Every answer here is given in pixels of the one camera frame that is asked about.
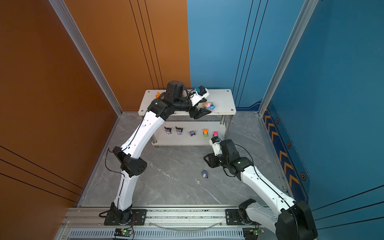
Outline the blue Stitch ice-cream toy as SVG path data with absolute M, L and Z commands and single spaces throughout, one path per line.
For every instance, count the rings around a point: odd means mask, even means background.
M 211 102 L 204 102 L 204 103 L 202 103 L 202 107 L 204 109 L 210 110 L 210 111 L 215 109 L 215 105 L 213 103 L 211 103 Z

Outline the green orange toy truck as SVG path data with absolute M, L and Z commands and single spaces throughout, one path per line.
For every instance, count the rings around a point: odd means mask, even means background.
M 205 138 L 207 138 L 207 137 L 209 136 L 209 132 L 208 132 L 207 129 L 204 129 L 204 130 L 203 130 L 203 136 L 204 136 Z

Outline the small blue figure toy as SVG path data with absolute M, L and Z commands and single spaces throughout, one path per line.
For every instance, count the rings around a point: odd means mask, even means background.
M 206 171 L 206 170 L 203 170 L 202 172 L 201 172 L 201 175 L 202 175 L 202 177 L 203 178 L 205 178 L 205 179 L 207 179 L 209 176 L 208 176 L 208 172 Z

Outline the black white Kuromi figure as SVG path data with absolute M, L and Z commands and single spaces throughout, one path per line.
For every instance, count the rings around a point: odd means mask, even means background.
M 168 128 L 168 127 L 164 127 L 165 128 L 165 132 L 167 135 L 171 135 L 172 134 L 172 128 Z

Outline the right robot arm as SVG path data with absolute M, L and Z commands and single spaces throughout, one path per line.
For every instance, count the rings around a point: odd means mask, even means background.
M 311 208 L 296 201 L 272 184 L 256 167 L 251 157 L 241 157 L 232 140 L 212 137 L 213 153 L 204 156 L 210 168 L 223 168 L 228 177 L 248 185 L 267 204 L 264 208 L 253 199 L 239 205 L 243 223 L 258 223 L 274 232 L 279 240 L 316 240 L 318 231 Z

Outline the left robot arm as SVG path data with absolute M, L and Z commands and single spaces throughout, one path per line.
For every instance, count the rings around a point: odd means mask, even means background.
M 187 112 L 193 119 L 210 114 L 210 110 L 197 107 L 198 104 L 206 102 L 209 94 L 209 90 L 204 86 L 188 91 L 185 84 L 180 81 L 169 82 L 166 91 L 152 100 L 131 137 L 121 147 L 114 147 L 111 150 L 121 164 L 122 177 L 117 196 L 110 209 L 100 213 L 100 216 L 105 218 L 106 226 L 133 225 L 133 193 L 139 176 L 148 165 L 141 158 L 144 147 L 157 129 L 175 112 Z

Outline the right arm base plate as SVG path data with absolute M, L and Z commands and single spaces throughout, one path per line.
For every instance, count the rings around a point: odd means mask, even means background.
M 240 209 L 226 209 L 226 224 L 228 226 L 257 226 L 256 222 L 251 221 L 247 213 Z

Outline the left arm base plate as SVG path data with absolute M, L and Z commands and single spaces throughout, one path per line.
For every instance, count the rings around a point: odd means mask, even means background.
M 112 210 L 107 211 L 105 226 L 143 226 L 146 221 L 146 209 L 131 209 L 115 215 Z

